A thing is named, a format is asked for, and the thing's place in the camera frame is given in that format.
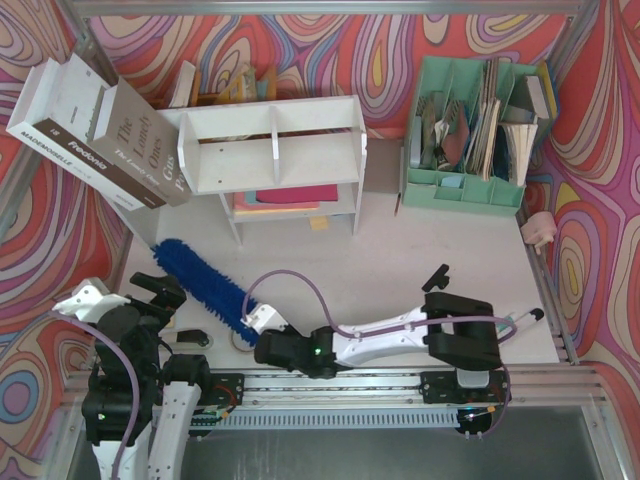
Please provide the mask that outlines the blue microfiber duster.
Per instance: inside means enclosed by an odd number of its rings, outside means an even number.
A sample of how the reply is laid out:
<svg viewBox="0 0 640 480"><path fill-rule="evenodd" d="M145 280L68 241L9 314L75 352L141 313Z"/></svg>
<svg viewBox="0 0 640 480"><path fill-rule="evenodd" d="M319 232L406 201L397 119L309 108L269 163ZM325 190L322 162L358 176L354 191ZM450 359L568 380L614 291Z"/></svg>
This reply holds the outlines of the blue microfiber duster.
<svg viewBox="0 0 640 480"><path fill-rule="evenodd" d="M173 275L207 311L216 315L250 347L256 345L259 334L243 323L246 292L230 277L210 266L180 239L165 239L151 250L156 264Z"/></svg>

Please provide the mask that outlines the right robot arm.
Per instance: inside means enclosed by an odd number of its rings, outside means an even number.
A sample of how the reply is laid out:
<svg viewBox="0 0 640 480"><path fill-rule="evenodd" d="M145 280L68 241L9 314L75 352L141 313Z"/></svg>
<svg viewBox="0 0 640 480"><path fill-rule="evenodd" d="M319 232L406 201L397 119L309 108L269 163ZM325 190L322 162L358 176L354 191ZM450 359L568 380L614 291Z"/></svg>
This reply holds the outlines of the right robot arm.
<svg viewBox="0 0 640 480"><path fill-rule="evenodd" d="M272 306L260 304L244 319L258 334L258 364L297 371L311 379L332 379L342 371L391 356L426 353L465 371L503 365L493 306L432 292L425 303L394 318L363 325L326 326L304 336Z"/></svg>

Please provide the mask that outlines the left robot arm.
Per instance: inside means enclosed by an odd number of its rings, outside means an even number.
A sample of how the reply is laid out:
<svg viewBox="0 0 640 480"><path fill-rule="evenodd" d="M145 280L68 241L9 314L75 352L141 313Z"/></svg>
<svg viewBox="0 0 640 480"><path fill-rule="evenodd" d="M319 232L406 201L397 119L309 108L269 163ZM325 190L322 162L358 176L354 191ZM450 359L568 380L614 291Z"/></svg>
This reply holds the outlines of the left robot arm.
<svg viewBox="0 0 640 480"><path fill-rule="evenodd" d="M152 299L112 294L91 279L73 302L97 354L82 404L87 439L104 479L178 479L209 365L197 354L160 359L160 332L186 300L177 279L136 273L130 281Z"/></svg>

